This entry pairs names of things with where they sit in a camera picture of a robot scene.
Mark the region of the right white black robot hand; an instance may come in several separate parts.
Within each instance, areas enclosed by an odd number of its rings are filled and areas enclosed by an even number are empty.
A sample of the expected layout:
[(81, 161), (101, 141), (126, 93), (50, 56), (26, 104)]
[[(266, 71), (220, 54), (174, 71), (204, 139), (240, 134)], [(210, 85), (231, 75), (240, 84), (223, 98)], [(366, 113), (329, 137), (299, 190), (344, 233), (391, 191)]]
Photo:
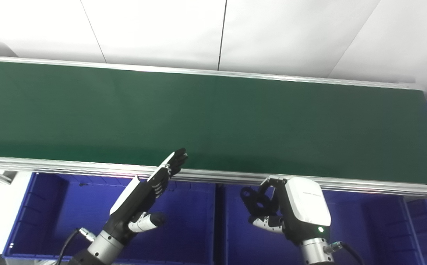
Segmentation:
[(304, 177), (268, 176), (257, 190), (243, 187), (240, 197), (248, 222), (283, 234), (294, 245), (330, 240), (331, 215), (321, 186)]

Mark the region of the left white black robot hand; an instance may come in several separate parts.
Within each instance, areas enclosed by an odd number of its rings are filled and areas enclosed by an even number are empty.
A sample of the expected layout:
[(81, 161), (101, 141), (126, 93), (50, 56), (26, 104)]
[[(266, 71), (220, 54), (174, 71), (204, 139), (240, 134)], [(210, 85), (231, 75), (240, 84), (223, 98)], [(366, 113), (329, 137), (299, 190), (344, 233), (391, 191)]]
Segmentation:
[(111, 208), (101, 234), (108, 240), (127, 245), (138, 233), (164, 225), (164, 214), (150, 213), (149, 210), (165, 192), (171, 178), (180, 172), (187, 158), (186, 149), (178, 149), (146, 181), (132, 179)]

